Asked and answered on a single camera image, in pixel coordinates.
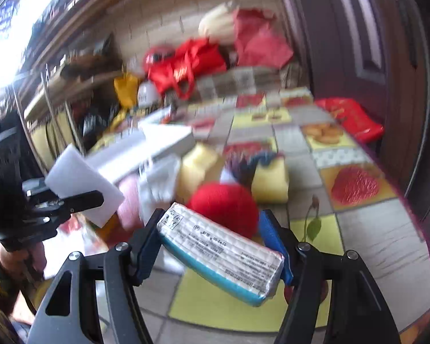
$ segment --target bag handle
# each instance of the bag handle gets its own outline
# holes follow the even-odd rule
[[[188,78],[188,90],[185,93],[180,89],[180,86],[177,82],[177,79],[175,79],[174,69],[172,68],[172,66],[170,64],[169,64],[168,70],[169,70],[169,78],[172,79],[172,86],[175,89],[175,91],[177,92],[178,97],[181,100],[187,101],[187,100],[189,100],[191,93],[193,93],[194,86],[196,83],[196,81],[194,79],[194,72],[193,72],[193,68],[191,66],[191,60],[189,59],[188,52],[185,53],[184,62],[185,62],[185,66],[187,69],[187,78]]]

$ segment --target pink bag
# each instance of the pink bag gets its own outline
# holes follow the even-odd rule
[[[239,66],[280,69],[293,57],[285,38],[272,27],[276,19],[273,13],[269,18],[262,10],[237,9],[233,16]]]

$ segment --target person's hand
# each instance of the person's hand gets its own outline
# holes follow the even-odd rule
[[[8,252],[0,243],[0,264],[17,281],[24,279],[24,270],[27,268],[24,261],[32,255],[32,266],[36,271],[43,272],[46,266],[43,243],[37,243],[30,249],[21,249]]]

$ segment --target white and blue package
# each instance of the white and blue package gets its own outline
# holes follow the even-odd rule
[[[164,247],[196,273],[252,306],[275,295],[284,257],[173,203],[157,224]]]

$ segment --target yellow sponge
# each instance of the yellow sponge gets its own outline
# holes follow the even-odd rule
[[[252,195],[257,203],[287,203],[288,170],[283,157],[268,166],[258,164],[252,182]]]
[[[219,181],[225,159],[215,150],[197,143],[181,161],[177,198],[186,203],[203,183]]]

